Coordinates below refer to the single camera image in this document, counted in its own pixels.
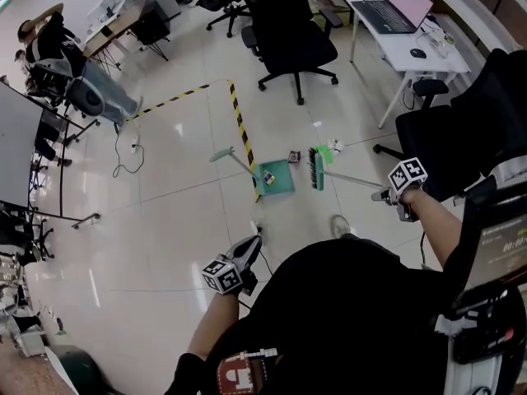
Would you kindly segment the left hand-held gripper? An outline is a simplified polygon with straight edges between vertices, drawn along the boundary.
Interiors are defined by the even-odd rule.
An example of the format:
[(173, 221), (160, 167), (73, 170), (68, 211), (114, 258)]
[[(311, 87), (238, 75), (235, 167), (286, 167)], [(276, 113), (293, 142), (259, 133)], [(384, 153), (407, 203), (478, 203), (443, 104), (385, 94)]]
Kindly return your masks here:
[[(243, 292), (252, 295), (258, 279), (250, 267), (259, 256), (263, 245), (260, 235), (252, 235), (234, 244), (229, 250), (229, 258), (218, 255), (202, 270), (207, 286), (218, 294)], [(238, 266), (232, 259), (244, 259), (244, 266)]]

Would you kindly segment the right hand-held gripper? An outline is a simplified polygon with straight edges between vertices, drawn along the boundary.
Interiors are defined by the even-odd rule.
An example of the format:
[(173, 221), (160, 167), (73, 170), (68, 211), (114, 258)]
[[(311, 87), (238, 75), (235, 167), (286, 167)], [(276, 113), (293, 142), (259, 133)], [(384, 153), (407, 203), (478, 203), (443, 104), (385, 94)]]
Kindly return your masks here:
[(427, 178), (428, 174), (417, 157), (401, 160), (388, 174), (390, 187), (374, 192), (371, 200), (396, 206), (401, 221), (415, 222), (417, 216), (408, 204), (401, 201), (401, 197), (409, 188), (421, 188)]

